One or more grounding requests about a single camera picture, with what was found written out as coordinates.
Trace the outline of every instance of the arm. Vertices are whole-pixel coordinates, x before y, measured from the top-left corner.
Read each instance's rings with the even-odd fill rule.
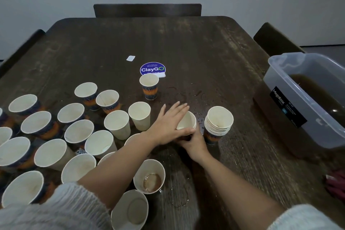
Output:
[[[141,132],[136,141],[115,152],[78,183],[93,192],[107,208],[113,209],[154,147],[195,132],[193,128],[176,130],[189,109],[187,104],[179,104],[175,103],[165,114],[164,104],[157,120],[147,131]]]
[[[179,144],[209,174],[241,229],[267,229],[285,211],[278,202],[213,158],[199,127],[191,141],[180,141]]]

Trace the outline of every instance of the purple circular sticker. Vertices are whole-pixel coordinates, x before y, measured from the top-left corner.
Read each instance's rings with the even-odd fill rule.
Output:
[[[140,68],[141,75],[158,73],[165,73],[165,66],[163,66],[161,63],[150,62],[142,65]]]

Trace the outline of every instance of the stacked paper cups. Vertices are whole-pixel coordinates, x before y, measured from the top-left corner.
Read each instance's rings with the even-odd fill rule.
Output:
[[[205,142],[214,145],[229,132],[233,123],[234,117],[229,110],[222,106],[212,107],[204,121]]]

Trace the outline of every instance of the floor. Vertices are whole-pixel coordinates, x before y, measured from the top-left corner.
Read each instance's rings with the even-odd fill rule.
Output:
[[[319,53],[330,57],[345,67],[345,45],[302,47],[306,53]]]

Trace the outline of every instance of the white sweater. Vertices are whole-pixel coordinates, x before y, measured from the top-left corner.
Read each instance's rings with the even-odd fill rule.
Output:
[[[44,204],[15,205],[0,210],[0,230],[110,230],[108,210],[99,199],[76,183],[60,185]],[[340,230],[310,205],[294,206],[268,230]]]

